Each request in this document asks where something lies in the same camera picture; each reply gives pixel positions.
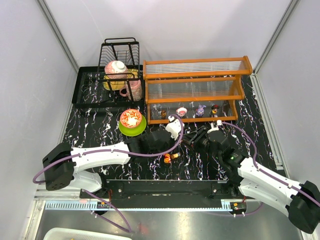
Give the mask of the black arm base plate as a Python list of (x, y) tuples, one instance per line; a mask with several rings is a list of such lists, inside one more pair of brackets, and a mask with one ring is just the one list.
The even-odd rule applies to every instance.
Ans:
[(92, 192), (112, 200), (132, 196), (201, 196), (213, 199), (243, 199), (238, 189), (227, 181), (218, 180), (104, 180), (99, 190)]

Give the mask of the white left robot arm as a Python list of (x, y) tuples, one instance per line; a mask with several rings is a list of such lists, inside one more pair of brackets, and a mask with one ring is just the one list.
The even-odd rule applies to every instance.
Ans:
[(101, 147), (71, 148), (60, 143), (42, 160), (45, 188), (56, 191), (72, 186), (96, 192), (102, 188), (101, 177), (88, 169), (164, 155), (176, 148), (180, 135), (179, 130), (159, 129)]

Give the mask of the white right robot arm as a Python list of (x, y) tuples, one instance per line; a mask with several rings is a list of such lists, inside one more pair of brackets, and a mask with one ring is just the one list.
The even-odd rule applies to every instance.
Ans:
[(231, 147), (219, 130), (203, 126), (186, 134), (183, 143), (195, 152), (205, 151), (224, 170), (226, 191), (256, 199), (288, 217), (299, 230), (312, 234), (320, 223), (320, 191), (310, 182), (300, 183), (257, 163)]

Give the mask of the brown haired small toy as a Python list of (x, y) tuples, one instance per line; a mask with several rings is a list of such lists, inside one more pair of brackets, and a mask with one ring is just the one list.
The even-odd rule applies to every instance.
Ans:
[(162, 110), (162, 111), (160, 112), (160, 116), (161, 116), (161, 119), (162, 119), (162, 120), (165, 120), (166, 117), (167, 117), (167, 112), (166, 112), (165, 110)]

